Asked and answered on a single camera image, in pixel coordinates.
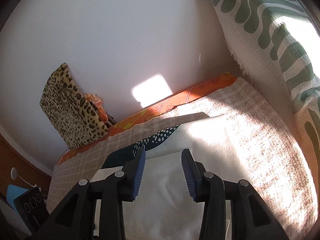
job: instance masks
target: leopard print pillow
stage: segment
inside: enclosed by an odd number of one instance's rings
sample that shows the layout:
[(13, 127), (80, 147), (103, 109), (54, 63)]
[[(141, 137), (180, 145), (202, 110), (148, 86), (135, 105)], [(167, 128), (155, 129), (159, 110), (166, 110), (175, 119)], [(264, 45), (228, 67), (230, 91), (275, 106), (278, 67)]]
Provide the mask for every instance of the leopard print pillow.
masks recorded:
[(66, 63), (49, 77), (40, 106), (71, 150), (108, 134), (98, 113), (79, 92)]

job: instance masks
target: white cable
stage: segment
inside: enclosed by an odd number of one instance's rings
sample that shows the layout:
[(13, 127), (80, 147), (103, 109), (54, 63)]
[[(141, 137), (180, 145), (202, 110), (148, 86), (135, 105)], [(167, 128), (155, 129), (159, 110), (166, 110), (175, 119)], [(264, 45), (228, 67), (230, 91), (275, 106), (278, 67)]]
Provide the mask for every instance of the white cable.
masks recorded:
[(31, 187), (36, 187), (36, 185), (31, 185), (30, 183), (28, 183), (28, 182), (26, 182), (23, 178), (21, 178), (18, 174), (17, 174), (17, 176), (20, 178), (20, 179), (22, 179), (25, 183), (27, 183), (28, 185), (30, 185)]

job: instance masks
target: dark patterned fabric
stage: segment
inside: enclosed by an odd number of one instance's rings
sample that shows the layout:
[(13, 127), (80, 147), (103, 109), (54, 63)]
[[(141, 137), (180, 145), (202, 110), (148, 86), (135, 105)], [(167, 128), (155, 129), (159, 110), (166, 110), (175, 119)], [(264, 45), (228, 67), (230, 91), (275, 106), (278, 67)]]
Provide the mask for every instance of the dark patterned fabric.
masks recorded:
[(133, 143), (127, 147), (121, 148), (112, 152), (104, 162), (102, 169), (108, 169), (118, 166), (123, 166), (125, 162), (134, 159), (139, 147), (144, 148), (146, 151), (156, 148), (162, 144), (170, 135), (179, 127), (176, 125), (163, 129), (147, 138), (142, 139), (136, 143)]

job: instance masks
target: black clamp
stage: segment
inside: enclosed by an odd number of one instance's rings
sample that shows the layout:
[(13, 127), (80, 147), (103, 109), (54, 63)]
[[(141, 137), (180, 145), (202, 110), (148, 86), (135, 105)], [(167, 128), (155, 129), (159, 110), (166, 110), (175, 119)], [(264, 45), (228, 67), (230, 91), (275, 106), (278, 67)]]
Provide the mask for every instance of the black clamp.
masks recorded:
[(52, 211), (34, 240), (91, 240), (96, 200), (101, 199), (99, 239), (125, 240), (122, 202), (138, 195), (146, 153), (138, 148), (134, 160), (104, 180), (81, 179)]
[(203, 164), (195, 162), (184, 149), (181, 164), (190, 196), (204, 202), (199, 240), (224, 240), (226, 237), (226, 200), (231, 202), (232, 240), (289, 240), (270, 208), (245, 179), (225, 181)]

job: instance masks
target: woven fabric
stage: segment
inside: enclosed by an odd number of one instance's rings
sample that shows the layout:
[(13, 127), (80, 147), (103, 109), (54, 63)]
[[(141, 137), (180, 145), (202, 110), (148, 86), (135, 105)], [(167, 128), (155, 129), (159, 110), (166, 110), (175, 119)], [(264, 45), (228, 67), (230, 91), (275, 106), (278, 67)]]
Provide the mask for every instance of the woven fabric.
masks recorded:
[[(318, 192), (320, 80), (313, 65), (320, 48), (296, 39), (317, 36), (312, 17), (300, 0), (211, 1), (230, 52), (295, 136)], [(305, 27), (293, 32), (292, 22)]]
[(302, 239), (317, 218), (315, 185), (296, 140), (268, 102), (246, 81), (236, 82), (107, 138), (55, 166), (47, 209), (80, 179), (90, 180), (107, 156), (167, 127), (224, 114), (233, 144), (247, 163), (252, 185), (290, 239)]

